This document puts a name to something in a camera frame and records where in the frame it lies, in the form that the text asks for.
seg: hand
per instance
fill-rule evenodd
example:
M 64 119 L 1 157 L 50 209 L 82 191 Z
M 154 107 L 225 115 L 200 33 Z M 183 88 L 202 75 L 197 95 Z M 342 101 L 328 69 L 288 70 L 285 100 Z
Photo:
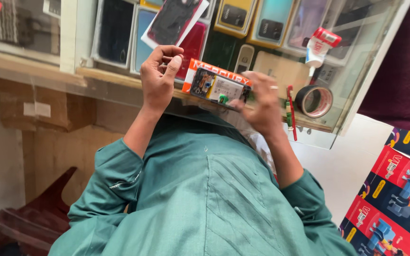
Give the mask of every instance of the hand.
M 252 92 L 257 105 L 254 110 L 245 108 L 241 100 L 230 104 L 238 110 L 244 119 L 264 137 L 273 136 L 283 131 L 281 107 L 276 81 L 262 73 L 246 71 L 242 73 L 252 81 Z
M 172 100 L 176 73 L 183 62 L 183 52 L 177 46 L 158 46 L 142 64 L 140 77 L 144 92 L 144 111 L 160 117 L 167 108 Z

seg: black tape roll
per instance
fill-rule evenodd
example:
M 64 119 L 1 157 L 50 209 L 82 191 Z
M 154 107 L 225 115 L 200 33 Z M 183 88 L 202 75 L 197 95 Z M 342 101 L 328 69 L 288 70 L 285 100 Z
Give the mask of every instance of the black tape roll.
M 308 85 L 298 91 L 295 104 L 305 115 L 319 118 L 332 108 L 333 94 L 326 87 Z

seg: brown chair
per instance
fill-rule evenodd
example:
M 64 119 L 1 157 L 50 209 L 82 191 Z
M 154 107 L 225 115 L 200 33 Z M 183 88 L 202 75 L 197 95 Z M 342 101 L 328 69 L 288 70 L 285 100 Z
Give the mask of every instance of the brown chair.
M 71 167 L 26 206 L 0 210 L 0 247 L 17 241 L 23 253 L 47 256 L 58 237 L 69 229 L 69 206 L 61 193 L 77 167 Z

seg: red cap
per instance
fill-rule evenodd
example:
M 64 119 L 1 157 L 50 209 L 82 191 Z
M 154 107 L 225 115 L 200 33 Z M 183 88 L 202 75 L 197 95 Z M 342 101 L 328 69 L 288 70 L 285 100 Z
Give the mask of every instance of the red cap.
M 312 36 L 319 38 L 331 47 L 336 47 L 339 44 L 339 42 L 341 42 L 340 36 L 324 29 L 323 27 L 319 27 Z

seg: red phone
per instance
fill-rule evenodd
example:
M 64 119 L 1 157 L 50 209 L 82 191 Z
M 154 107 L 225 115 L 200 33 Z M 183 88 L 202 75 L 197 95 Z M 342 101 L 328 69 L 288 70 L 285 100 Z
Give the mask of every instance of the red phone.
M 188 73 L 191 58 L 196 60 L 200 59 L 206 29 L 207 27 L 205 24 L 196 22 L 183 42 L 179 45 L 179 47 L 185 50 L 185 52 L 183 52 L 183 56 L 185 58 L 183 59 L 183 63 L 179 68 L 176 78 L 184 80 L 186 78 L 186 74 Z
M 160 45 L 176 45 L 202 0 L 166 1 L 154 18 L 148 37 Z

